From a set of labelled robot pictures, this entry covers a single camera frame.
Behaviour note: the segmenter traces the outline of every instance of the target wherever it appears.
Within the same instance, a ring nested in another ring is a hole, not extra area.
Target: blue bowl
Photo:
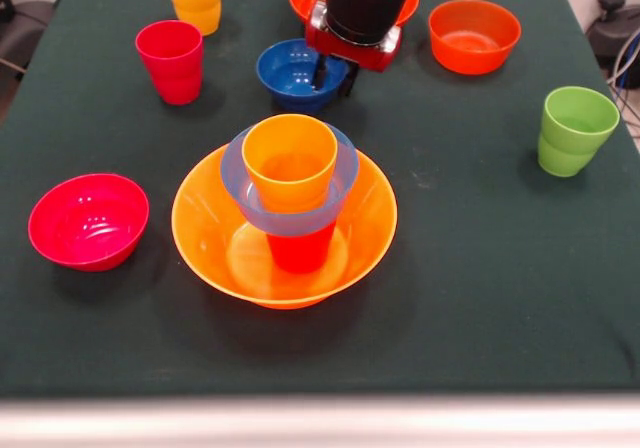
[[[311,81],[317,61],[318,52],[309,48],[304,38],[296,38],[267,48],[258,58],[256,72],[282,108],[316,113],[335,98],[349,68],[342,60],[327,58],[324,86],[315,90]]]
[[[242,160],[242,142],[251,128],[233,139],[222,157],[220,172],[227,192],[249,223],[271,235],[302,236],[321,230],[338,217],[358,175],[358,153],[340,130],[327,126],[338,140],[338,156],[329,195],[323,206],[305,213],[273,213],[262,207],[258,190],[251,182]]]

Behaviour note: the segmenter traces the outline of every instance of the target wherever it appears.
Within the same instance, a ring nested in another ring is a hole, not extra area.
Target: cable
[[[607,80],[608,84],[610,84],[610,85],[613,84],[615,86],[615,83],[616,83],[617,79],[620,76],[622,76],[624,74],[624,72],[627,71],[627,69],[636,60],[638,54],[640,53],[640,45],[638,45],[636,47],[636,49],[633,51],[631,56],[629,56],[629,59],[624,64],[624,66],[622,68],[620,68],[620,63],[622,62],[622,58],[624,57],[624,54],[627,52],[627,48],[629,48],[629,46],[636,40],[636,38],[638,36],[640,36],[640,28],[638,28],[636,31],[633,32],[633,34],[629,37],[629,39],[625,42],[625,44],[622,46],[622,48],[618,52],[618,57],[616,58],[616,62],[613,65],[612,75]]]
[[[5,60],[4,58],[0,58],[0,64],[8,66],[9,68],[16,70],[18,73],[22,73],[23,75],[27,72],[27,70],[25,70],[21,66],[18,66],[15,63],[11,63],[9,60]]]
[[[48,26],[49,25],[46,21],[41,20],[37,16],[33,16],[33,15],[30,15],[29,13],[25,13],[24,11],[16,10],[16,15],[20,15],[20,16],[24,16],[25,18],[29,18],[29,19],[31,19],[33,21],[36,21],[36,22],[40,23],[42,26]]]
[[[629,111],[631,112],[631,114],[633,116],[635,116],[636,119],[640,122],[640,113],[638,113],[636,110],[634,110],[633,107],[629,104],[629,102],[627,100],[625,100],[624,98],[620,98],[620,101],[622,101],[624,106],[626,106],[629,109]]]

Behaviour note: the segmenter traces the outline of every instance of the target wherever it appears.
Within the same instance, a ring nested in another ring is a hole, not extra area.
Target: dark green cloth
[[[384,74],[320,117],[388,175],[399,221],[362,282],[312,308],[270,311],[202,283],[173,244],[187,172],[277,108],[254,73],[298,37],[287,0],[224,0],[205,84],[164,105],[134,49],[169,0],[62,0],[0,129],[0,394],[589,391],[638,388],[640,163],[620,126],[588,168],[535,161],[543,99],[606,92],[567,0],[492,0],[523,35],[497,73],[432,58],[421,0]],[[31,248],[38,198],[115,171],[151,201],[134,256],[111,272],[54,266]]]

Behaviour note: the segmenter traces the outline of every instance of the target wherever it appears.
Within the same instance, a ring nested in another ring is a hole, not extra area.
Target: stacked cups
[[[306,115],[267,118],[231,142],[221,171],[247,221],[266,233],[276,265],[292,273],[323,265],[358,174],[344,134]]]

